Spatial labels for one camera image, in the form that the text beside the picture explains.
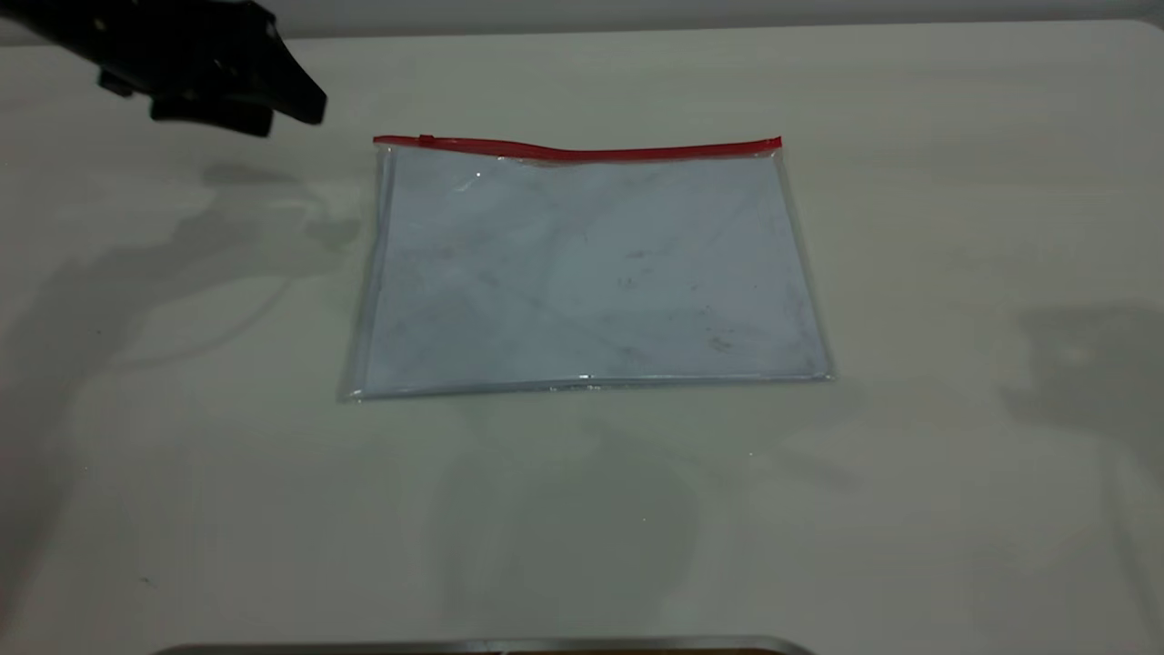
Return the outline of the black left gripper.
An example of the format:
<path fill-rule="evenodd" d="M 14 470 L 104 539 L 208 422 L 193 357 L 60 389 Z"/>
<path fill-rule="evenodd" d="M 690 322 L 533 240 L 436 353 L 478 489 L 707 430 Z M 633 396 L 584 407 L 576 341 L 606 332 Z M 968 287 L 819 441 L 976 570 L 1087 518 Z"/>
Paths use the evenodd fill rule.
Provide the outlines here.
<path fill-rule="evenodd" d="M 274 111 L 322 124 L 327 97 L 288 50 L 274 12 L 256 1 L 57 1 L 55 42 L 98 67 L 98 85 L 121 98 L 171 88 L 193 74 L 196 59 L 246 49 L 246 85 L 254 104 L 230 99 L 154 98 L 157 123 L 192 123 L 267 137 Z"/>

